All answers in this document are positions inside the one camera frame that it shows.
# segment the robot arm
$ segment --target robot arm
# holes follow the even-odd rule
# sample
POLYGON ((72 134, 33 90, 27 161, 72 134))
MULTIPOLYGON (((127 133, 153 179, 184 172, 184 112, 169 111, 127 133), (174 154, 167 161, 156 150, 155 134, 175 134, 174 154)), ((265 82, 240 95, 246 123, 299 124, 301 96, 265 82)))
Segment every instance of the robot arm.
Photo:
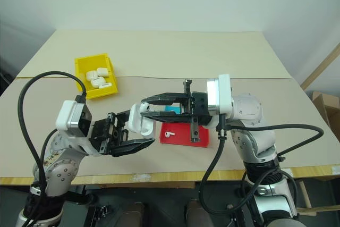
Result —
POLYGON ((232 97, 229 75, 220 75, 217 79, 208 80, 207 93, 190 92, 190 80, 184 82, 183 94, 164 93, 143 99, 156 105, 180 103, 181 114, 158 111, 141 113, 142 116, 161 122, 190 122, 192 141, 199 141, 193 136, 203 125, 212 129, 219 125, 219 118, 224 116, 226 127, 216 127, 221 137, 225 137, 227 127, 231 130, 235 147, 246 169, 246 182, 252 187, 257 179, 271 171, 257 187, 257 192, 248 203, 252 217, 258 226, 304 226, 294 220, 297 211, 287 181, 279 168, 273 130, 247 131, 243 127, 265 127, 261 103, 252 95, 244 94, 232 97))
POLYGON ((30 187, 26 206, 20 212, 16 226, 23 226, 28 217, 36 221, 33 226, 59 225, 65 194, 85 156, 110 154, 119 157, 136 153, 152 144, 155 141, 155 121, 143 118, 141 107, 143 111, 148 110, 135 104, 131 115, 130 111, 109 113, 106 119, 91 125, 92 115, 86 104, 66 100, 56 120, 58 133, 43 161, 46 196, 41 196, 39 169, 35 165, 35 182, 30 187), (144 138, 128 140, 129 131, 124 129, 126 122, 133 132, 141 133, 144 138))

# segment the black floor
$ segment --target black floor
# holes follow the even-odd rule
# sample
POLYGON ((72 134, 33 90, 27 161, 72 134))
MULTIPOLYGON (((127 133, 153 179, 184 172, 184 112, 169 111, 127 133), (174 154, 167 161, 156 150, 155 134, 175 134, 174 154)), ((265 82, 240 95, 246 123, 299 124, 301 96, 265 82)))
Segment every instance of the black floor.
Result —
MULTIPOLYGON (((305 179, 305 185, 313 207, 333 205, 334 198, 330 182, 305 179)), ((235 189, 239 186, 230 182, 209 183, 206 190, 207 203, 216 209, 226 204, 236 204, 238 198, 235 189)), ((196 189, 163 189, 163 188, 112 188, 105 190, 92 190, 98 197, 96 205, 111 205, 114 213, 99 221, 97 227, 114 226, 122 209, 129 203, 142 201, 147 203, 151 211, 151 227, 184 227, 184 206, 192 198, 197 198, 196 189)), ((0 188, 0 226, 15 226, 18 212, 24 205, 26 195, 23 192, 0 188)), ((299 194, 298 206, 304 207, 302 195, 299 194)), ((247 226, 252 222, 248 209, 244 208, 247 226)), ((87 213, 85 205, 66 203, 64 215, 60 226, 83 226, 87 213)), ((225 227, 229 223, 227 216, 212 216, 215 227, 225 227)), ((337 212, 318 213, 317 216, 301 216, 301 222, 307 227, 339 227, 337 212)))

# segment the table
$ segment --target table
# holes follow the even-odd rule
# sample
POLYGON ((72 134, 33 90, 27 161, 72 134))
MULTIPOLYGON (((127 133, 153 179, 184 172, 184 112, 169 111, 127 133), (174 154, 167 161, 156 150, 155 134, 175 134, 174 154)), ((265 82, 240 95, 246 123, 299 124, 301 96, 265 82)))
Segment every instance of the table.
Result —
MULTIPOLYGON (((0 98, 0 109, 3 116, 6 116, 6 120, 0 119, 2 142, 16 141, 6 145, 6 150, 0 152, 0 158, 4 163, 12 162, 14 155, 17 159, 14 160, 17 164, 11 164, 10 170, 9 166, 2 164, 0 168, 2 184, 31 182, 31 178, 16 179, 30 176, 33 166, 33 158, 20 132, 16 116, 16 100, 13 100, 18 97, 27 81, 28 79, 16 79, 0 98)), ((166 91, 173 92, 182 90, 181 79, 120 77, 117 78, 117 82, 120 85, 118 95, 88 100, 87 104, 93 120, 105 118, 108 112, 129 109, 141 98, 165 92, 164 88, 166 91)), ((194 79, 192 90, 202 91, 205 86, 205 79, 194 79)), ((293 167, 295 177, 332 175, 331 165, 340 163, 338 157, 340 144, 312 102, 303 92, 300 93, 301 89, 294 80, 233 79, 232 87, 235 95, 247 91, 261 99, 265 117, 270 124, 307 123, 323 128, 325 135, 321 139, 287 154, 287 160, 281 166, 293 167), (311 157, 315 152, 318 152, 319 158, 311 157)), ((69 78, 44 78, 32 86, 27 93, 24 104, 25 121, 37 150, 41 149, 44 138, 54 128, 62 101, 73 99, 76 93, 75 82, 69 78), (52 90, 44 94, 45 88, 48 87, 52 90)), ((277 149, 281 151, 312 134, 312 131, 305 130, 277 131, 277 149)), ((134 137, 138 136, 131 133, 130 138, 134 137)), ((201 179, 203 170, 209 165, 217 150, 216 132, 210 133, 210 140, 208 148, 164 145, 156 140, 147 149, 133 155, 119 158, 88 156, 82 161, 78 177, 73 184, 197 181, 201 179)), ((243 164, 231 142, 230 135, 228 141, 211 180, 234 180, 242 176, 243 164)))
POLYGON ((118 77, 291 78, 260 32, 56 30, 21 70, 74 73, 74 58, 108 53, 118 77))

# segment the red tray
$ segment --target red tray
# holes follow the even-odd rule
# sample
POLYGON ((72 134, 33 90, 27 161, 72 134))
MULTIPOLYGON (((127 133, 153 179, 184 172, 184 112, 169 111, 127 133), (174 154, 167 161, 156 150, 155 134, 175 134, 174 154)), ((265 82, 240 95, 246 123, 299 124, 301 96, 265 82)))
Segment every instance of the red tray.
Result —
POLYGON ((196 147, 208 147, 209 145, 209 130, 199 126, 199 142, 191 142, 190 138, 190 124, 189 123, 162 123, 159 141, 162 144, 173 144, 182 146, 196 146, 196 147), (172 132, 175 135, 165 137, 165 132, 172 132))

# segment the yellow bin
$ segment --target yellow bin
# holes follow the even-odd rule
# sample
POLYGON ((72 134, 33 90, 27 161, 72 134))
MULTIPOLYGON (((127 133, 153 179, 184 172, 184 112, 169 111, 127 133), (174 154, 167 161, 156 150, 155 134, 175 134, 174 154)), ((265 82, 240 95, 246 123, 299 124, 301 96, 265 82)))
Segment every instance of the yellow bin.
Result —
MULTIPOLYGON (((86 87, 87 91, 86 99, 98 98, 101 96, 110 95, 118 92, 117 81, 115 74, 113 72, 113 66, 107 53, 76 58, 74 59, 74 65, 75 76, 78 77, 86 87), (91 83, 88 80, 86 80, 86 73, 91 70, 96 70, 97 68, 108 69, 109 77, 104 78, 106 82, 112 83, 112 86, 95 89, 94 87, 92 87, 91 83)), ((76 84, 76 86, 78 87, 79 91, 82 91, 78 83, 76 84)))

